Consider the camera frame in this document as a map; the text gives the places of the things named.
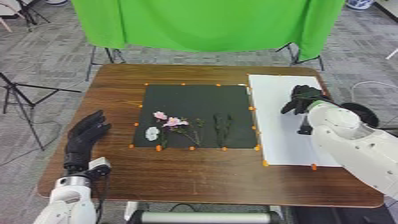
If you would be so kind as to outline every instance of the white paper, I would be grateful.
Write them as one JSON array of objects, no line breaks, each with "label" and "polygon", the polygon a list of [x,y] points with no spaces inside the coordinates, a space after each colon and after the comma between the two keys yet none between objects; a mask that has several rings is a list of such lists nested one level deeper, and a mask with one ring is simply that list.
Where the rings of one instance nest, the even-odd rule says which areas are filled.
[{"label": "white paper", "polygon": [[297,85],[320,89],[311,76],[249,75],[253,101],[264,145],[264,156],[271,165],[333,166],[340,164],[329,153],[313,147],[311,136],[297,134],[306,115],[294,111],[281,114],[290,102],[292,90]]}]

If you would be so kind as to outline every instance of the green backdrop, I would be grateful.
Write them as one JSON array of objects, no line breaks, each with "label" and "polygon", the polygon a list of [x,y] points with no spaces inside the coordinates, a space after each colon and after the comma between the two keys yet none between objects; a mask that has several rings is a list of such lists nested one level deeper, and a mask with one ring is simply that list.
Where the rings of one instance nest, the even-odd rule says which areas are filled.
[{"label": "green backdrop", "polygon": [[320,55],[345,0],[73,0],[93,45],[191,52],[251,51],[295,42]]}]

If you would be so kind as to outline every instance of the robotic hand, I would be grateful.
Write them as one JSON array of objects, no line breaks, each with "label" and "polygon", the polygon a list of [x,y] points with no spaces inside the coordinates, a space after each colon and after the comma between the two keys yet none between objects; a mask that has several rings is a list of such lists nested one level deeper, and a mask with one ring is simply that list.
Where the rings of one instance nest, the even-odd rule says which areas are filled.
[{"label": "robotic hand", "polygon": [[317,100],[329,101],[331,98],[322,94],[322,91],[304,86],[295,86],[292,91],[292,101],[283,107],[281,113],[287,114],[295,109],[295,115],[306,113],[308,107]]},{"label": "robotic hand", "polygon": [[104,111],[91,114],[75,125],[68,133],[65,169],[68,175],[89,169],[91,151],[96,141],[109,132]]},{"label": "robotic hand", "polygon": [[297,113],[308,111],[315,147],[331,153],[359,180],[398,199],[398,138],[375,128],[379,119],[365,106],[308,99],[313,93],[311,88],[295,88],[292,102],[281,112],[292,109]]},{"label": "robotic hand", "polygon": [[91,201],[91,183],[111,173],[102,157],[91,161],[93,146],[107,134],[104,111],[91,114],[68,134],[65,169],[66,176],[56,182],[50,203],[34,224],[95,224],[96,208]]}]

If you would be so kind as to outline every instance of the artificial flower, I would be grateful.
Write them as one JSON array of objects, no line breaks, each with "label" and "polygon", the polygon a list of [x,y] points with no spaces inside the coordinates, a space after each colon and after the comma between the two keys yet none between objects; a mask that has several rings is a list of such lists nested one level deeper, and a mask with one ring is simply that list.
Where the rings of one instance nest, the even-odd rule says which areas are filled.
[{"label": "artificial flower", "polygon": [[155,112],[153,113],[153,116],[160,119],[160,120],[168,120],[168,115],[166,115],[166,113],[164,112]]},{"label": "artificial flower", "polygon": [[169,117],[164,127],[176,127],[178,125],[189,125],[189,121],[182,121],[176,117]]},{"label": "artificial flower", "polygon": [[157,127],[150,127],[148,130],[146,130],[146,139],[150,141],[155,141],[159,139],[159,133],[160,133],[160,130]]}]

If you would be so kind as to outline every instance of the gray carpet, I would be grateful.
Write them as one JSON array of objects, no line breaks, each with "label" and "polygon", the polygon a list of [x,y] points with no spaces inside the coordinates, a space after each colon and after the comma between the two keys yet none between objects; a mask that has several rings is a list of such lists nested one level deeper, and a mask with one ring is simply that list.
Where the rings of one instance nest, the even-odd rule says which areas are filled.
[{"label": "gray carpet", "polygon": [[[89,88],[84,82],[91,45],[80,29],[72,5],[52,7],[40,2],[38,11],[52,20],[27,33],[22,19],[8,20],[15,33],[0,27],[0,71],[18,82],[54,87],[72,87],[82,91]],[[365,12],[343,10],[326,50],[327,87],[338,102],[351,101],[351,87],[361,81],[375,80],[398,85],[398,55],[388,61],[386,56],[398,47],[398,25],[377,8]],[[240,53],[187,53],[166,49],[132,46],[123,50],[125,59],[132,64],[198,64],[198,65],[256,65],[287,66],[288,52],[264,50]],[[96,57],[98,63],[107,63],[105,53]],[[319,69],[319,63],[301,66]],[[27,91],[38,99],[47,91]],[[356,89],[358,102],[370,106],[384,123],[398,115],[398,90],[393,87],[367,84]],[[82,94],[59,93],[36,108],[34,120],[43,142],[52,141],[65,131],[80,105]],[[0,163],[6,162],[38,145],[27,122],[18,110],[11,107],[8,115],[0,115]],[[47,152],[34,151],[11,164],[0,167],[0,224],[33,223],[47,199],[36,194],[36,183],[57,148],[59,139],[50,144]],[[173,204],[152,203],[155,211],[168,211]],[[196,205],[203,211],[260,212],[264,206]],[[125,202],[107,202],[104,222],[123,223]],[[391,207],[398,216],[398,205]]]}]

